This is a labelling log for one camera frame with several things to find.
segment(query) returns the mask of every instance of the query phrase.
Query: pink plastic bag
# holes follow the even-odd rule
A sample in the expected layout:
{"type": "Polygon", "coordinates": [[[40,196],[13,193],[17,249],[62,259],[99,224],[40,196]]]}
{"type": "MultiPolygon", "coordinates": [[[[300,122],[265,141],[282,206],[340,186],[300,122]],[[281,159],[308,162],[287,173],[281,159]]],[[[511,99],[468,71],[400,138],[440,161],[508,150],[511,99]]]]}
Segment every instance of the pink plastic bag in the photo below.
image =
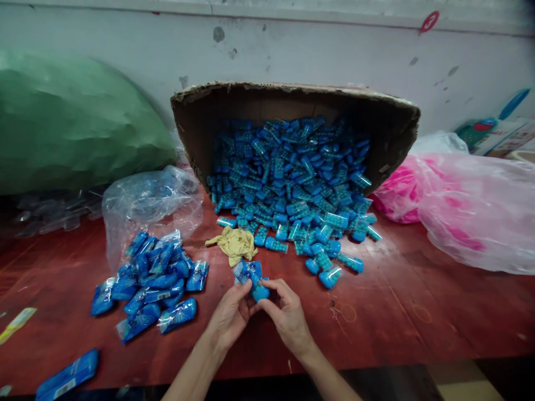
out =
{"type": "Polygon", "coordinates": [[[398,223],[417,223],[421,185],[415,171],[419,169],[416,157],[408,155],[405,161],[383,184],[370,195],[375,208],[398,223]]]}
{"type": "Polygon", "coordinates": [[[534,164],[464,154],[408,156],[375,195],[388,218],[419,218],[433,245],[458,262],[535,275],[534,164]]]}

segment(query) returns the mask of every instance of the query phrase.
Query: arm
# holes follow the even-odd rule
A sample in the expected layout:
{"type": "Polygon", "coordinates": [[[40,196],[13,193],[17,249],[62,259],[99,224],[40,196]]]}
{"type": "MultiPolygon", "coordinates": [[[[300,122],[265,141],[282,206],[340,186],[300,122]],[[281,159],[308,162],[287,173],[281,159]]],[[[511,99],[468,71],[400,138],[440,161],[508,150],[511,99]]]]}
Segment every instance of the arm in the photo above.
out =
{"type": "Polygon", "coordinates": [[[249,318],[260,307],[249,306],[246,297],[252,282],[230,288],[214,311],[208,327],[178,372],[162,401],[201,401],[225,356],[236,342],[249,318]]]}
{"type": "Polygon", "coordinates": [[[258,305],[272,318],[282,341],[310,374],[323,399],[362,401],[314,342],[297,294],[282,279],[262,280],[262,284],[276,290],[280,299],[278,305],[270,300],[260,300],[258,305]]]}

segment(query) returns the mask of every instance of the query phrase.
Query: blue handle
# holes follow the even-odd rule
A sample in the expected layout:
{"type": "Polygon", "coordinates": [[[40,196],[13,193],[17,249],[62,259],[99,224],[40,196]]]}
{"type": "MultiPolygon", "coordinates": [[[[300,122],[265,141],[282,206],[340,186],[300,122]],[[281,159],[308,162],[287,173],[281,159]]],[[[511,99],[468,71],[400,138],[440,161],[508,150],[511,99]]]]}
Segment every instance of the blue handle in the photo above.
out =
{"type": "Polygon", "coordinates": [[[505,120],[507,117],[511,115],[512,112],[514,112],[514,109],[518,107],[520,103],[526,98],[528,95],[530,89],[523,89],[520,91],[518,95],[516,95],[513,100],[511,100],[509,103],[507,103],[507,106],[505,106],[500,113],[500,117],[498,117],[500,120],[505,120]]]}

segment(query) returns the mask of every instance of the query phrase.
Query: yellow cloth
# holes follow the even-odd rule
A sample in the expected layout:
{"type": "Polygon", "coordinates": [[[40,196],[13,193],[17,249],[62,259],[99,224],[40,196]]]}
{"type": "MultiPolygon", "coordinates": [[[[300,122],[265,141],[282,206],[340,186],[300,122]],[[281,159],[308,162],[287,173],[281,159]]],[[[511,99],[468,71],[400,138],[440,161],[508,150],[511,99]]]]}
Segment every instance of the yellow cloth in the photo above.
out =
{"type": "Polygon", "coordinates": [[[236,266],[242,258],[251,260],[258,253],[258,249],[255,248],[255,237],[250,231],[239,228],[225,227],[221,235],[206,241],[205,246],[215,243],[228,256],[230,267],[236,266]]]}

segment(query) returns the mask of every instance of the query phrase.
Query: wooden table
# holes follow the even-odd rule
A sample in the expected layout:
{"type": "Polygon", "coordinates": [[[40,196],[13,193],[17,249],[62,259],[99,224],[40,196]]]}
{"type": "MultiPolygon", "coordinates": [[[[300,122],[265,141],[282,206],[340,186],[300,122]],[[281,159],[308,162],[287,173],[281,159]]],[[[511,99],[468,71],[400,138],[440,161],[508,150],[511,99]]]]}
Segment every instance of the wooden table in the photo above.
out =
{"type": "MultiPolygon", "coordinates": [[[[89,316],[95,286],[110,276],[102,220],[81,228],[4,243],[0,255],[0,330],[25,307],[38,310],[0,346],[0,387],[34,393],[56,372],[92,348],[100,350],[96,377],[84,389],[170,383],[221,296],[233,284],[227,257],[204,241],[221,232],[206,199],[204,220],[185,243],[193,260],[210,261],[205,291],[194,295],[194,322],[159,334],[156,327],[122,345],[120,308],[89,316]]],[[[301,297],[310,331],[337,369],[515,356],[535,350],[535,277],[491,273],[456,263],[426,238],[421,224],[381,216],[383,240],[342,250],[364,261],[361,275],[344,269],[336,287],[323,288],[297,257],[261,249],[265,276],[282,277],[301,297]]],[[[229,352],[218,379],[301,373],[273,323],[257,314],[229,352]]]]}

